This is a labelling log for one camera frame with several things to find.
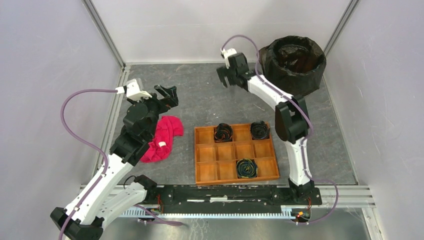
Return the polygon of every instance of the black basket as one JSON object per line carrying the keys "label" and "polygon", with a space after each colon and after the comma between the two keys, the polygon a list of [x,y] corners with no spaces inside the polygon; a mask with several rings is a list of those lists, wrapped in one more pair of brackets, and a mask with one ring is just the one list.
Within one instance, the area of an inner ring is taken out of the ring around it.
{"label": "black basket", "polygon": [[320,88],[327,59],[308,37],[286,36],[259,51],[266,79],[281,90],[306,96]]}

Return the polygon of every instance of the black cable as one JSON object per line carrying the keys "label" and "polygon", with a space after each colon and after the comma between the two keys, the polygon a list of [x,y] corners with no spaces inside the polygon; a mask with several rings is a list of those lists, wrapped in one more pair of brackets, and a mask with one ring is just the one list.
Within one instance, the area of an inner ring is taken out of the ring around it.
{"label": "black cable", "polygon": [[252,179],[258,176],[258,165],[255,160],[243,158],[235,164],[237,169],[237,177],[241,179]]}
{"label": "black cable", "polygon": [[255,121],[250,124],[250,133],[254,140],[268,139],[270,128],[264,121]]}
{"label": "black cable", "polygon": [[123,182],[123,189],[124,189],[124,190],[125,190],[125,184],[127,183],[127,181],[128,181],[131,177],[136,178],[136,176],[134,176],[134,175],[131,175],[131,176],[127,177],[127,178],[125,179],[125,181]]}
{"label": "black cable", "polygon": [[220,123],[213,133],[215,143],[226,143],[233,140],[233,129],[226,123]]}

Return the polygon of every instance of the wooden compartment tray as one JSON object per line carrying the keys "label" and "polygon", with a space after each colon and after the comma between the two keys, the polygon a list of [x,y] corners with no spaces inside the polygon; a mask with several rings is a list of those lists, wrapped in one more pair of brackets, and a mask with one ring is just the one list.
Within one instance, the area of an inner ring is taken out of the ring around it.
{"label": "wooden compartment tray", "polygon": [[[275,180],[280,177],[271,134],[268,139],[253,140],[250,123],[231,124],[233,139],[215,142],[216,126],[194,128],[194,168],[197,185],[233,184]],[[257,177],[238,178],[236,162],[253,159]]]}

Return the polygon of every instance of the pink cloth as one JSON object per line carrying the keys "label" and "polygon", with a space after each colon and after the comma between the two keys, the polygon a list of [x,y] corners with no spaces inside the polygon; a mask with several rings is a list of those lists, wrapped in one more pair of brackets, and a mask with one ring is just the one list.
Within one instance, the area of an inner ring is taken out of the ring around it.
{"label": "pink cloth", "polygon": [[143,163],[153,163],[166,159],[171,151],[174,136],[184,134],[183,123],[176,116],[162,116],[157,122],[153,141],[147,152],[141,157]]}

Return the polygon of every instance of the purple wire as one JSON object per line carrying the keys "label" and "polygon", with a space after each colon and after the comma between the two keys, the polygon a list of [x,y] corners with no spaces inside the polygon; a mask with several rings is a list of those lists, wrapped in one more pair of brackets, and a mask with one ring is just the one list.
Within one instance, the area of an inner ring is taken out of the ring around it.
{"label": "purple wire", "polygon": [[319,221],[322,221],[322,220],[328,218],[334,212],[334,210],[336,209],[337,203],[339,202],[339,189],[337,188],[337,185],[336,185],[336,183],[334,181],[329,180],[329,179],[315,179],[312,176],[310,176],[309,173],[308,173],[308,171],[306,170],[307,167],[306,167],[306,153],[305,153],[305,148],[304,148],[304,142],[314,134],[314,127],[312,126],[311,120],[306,115],[306,113],[301,109],[301,107],[295,103],[295,101],[293,101],[290,97],[284,95],[280,89],[278,89],[278,88],[274,87],[273,85],[269,84],[267,80],[265,80],[265,79],[263,79],[261,77],[261,75],[259,74],[259,71],[258,71],[259,57],[260,57],[259,56],[259,50],[258,50],[258,47],[257,47],[256,43],[251,38],[249,38],[248,36],[242,35],[242,34],[234,35],[234,36],[230,37],[222,45],[221,50],[223,50],[225,48],[225,46],[228,44],[228,42],[231,41],[234,38],[244,38],[244,39],[247,39],[249,42],[251,42],[253,44],[254,49],[256,50],[256,63],[254,65],[254,71],[256,73],[256,76],[259,78],[259,80],[263,84],[267,85],[274,92],[278,93],[285,100],[289,101],[299,111],[299,113],[302,115],[302,117],[305,119],[305,121],[309,125],[309,129],[310,129],[309,134],[307,136],[305,136],[305,138],[300,142],[301,154],[302,154],[302,162],[303,162],[303,171],[304,171],[305,175],[310,180],[312,180],[314,182],[330,183],[330,184],[332,184],[334,186],[334,189],[335,189],[335,200],[334,200],[334,205],[332,206],[332,208],[330,209],[330,211],[326,215],[324,215],[324,216],[322,216],[322,217],[320,217],[318,219],[312,220],[310,222],[299,222],[298,224],[300,224],[300,225],[308,225],[308,224],[317,223]]}
{"label": "purple wire", "polygon": [[153,214],[151,211],[147,210],[143,206],[134,205],[134,207],[144,210],[147,214],[149,214],[154,219],[156,219],[156,220],[159,221],[159,222],[147,221],[146,223],[148,223],[148,224],[166,224],[166,225],[170,225],[170,226],[174,226],[174,227],[180,227],[180,226],[183,226],[184,225],[184,223],[182,223],[180,221],[165,221],[162,218],[160,218],[160,217],[156,216],[155,214]]}
{"label": "purple wire", "polygon": [[[104,151],[102,151],[100,148],[98,148],[96,145],[82,139],[81,137],[79,137],[78,135],[76,135],[68,126],[68,124],[65,121],[65,107],[68,104],[68,102],[75,96],[83,94],[83,93],[91,93],[91,92],[99,92],[99,93],[117,93],[117,90],[109,90],[109,89],[85,89],[85,90],[81,90],[81,91],[77,91],[74,92],[73,94],[71,94],[70,96],[67,97],[67,99],[63,102],[62,104],[62,108],[60,109],[60,119],[62,121],[62,125],[64,126],[64,128],[66,129],[66,131],[74,138],[76,138],[78,141],[82,142],[85,145],[88,145],[89,147],[95,149],[96,151],[98,151],[102,156],[103,156],[103,162],[104,162],[104,168],[103,171],[101,172],[102,174],[106,173],[108,166],[109,166],[109,160],[108,160],[108,156],[106,156],[106,153]],[[75,205],[74,210],[72,210],[69,214],[69,216],[66,218],[65,222],[63,223],[62,227],[60,228],[60,233],[59,233],[59,240],[62,240],[63,236],[64,236],[64,232],[65,229],[69,223],[69,221],[71,220],[72,216],[74,216],[75,214],[75,208],[79,208],[81,206],[81,204],[84,202],[84,200],[88,197],[88,195],[93,191],[93,189],[97,186],[97,184],[100,182],[100,180],[103,177],[100,175],[96,181],[93,183],[93,185],[91,185],[91,187],[87,190],[87,192],[81,197],[81,199],[79,200],[79,202]]]}

